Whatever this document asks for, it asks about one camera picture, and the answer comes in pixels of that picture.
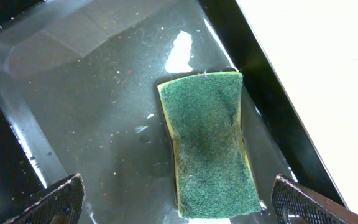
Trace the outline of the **green yellow scrub sponge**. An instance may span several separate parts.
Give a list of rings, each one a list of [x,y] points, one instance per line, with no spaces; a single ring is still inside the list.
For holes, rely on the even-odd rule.
[[[182,218],[225,219],[262,209],[242,139],[242,86],[241,73],[214,72],[157,87]]]

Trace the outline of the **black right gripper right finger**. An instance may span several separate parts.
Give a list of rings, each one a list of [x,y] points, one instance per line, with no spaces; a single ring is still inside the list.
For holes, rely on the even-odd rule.
[[[358,214],[284,175],[276,176],[271,198],[279,223],[358,224]]]

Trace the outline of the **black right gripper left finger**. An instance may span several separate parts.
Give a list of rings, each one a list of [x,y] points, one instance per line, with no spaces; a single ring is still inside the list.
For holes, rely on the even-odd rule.
[[[69,175],[32,195],[4,223],[77,224],[85,195],[81,174]]]

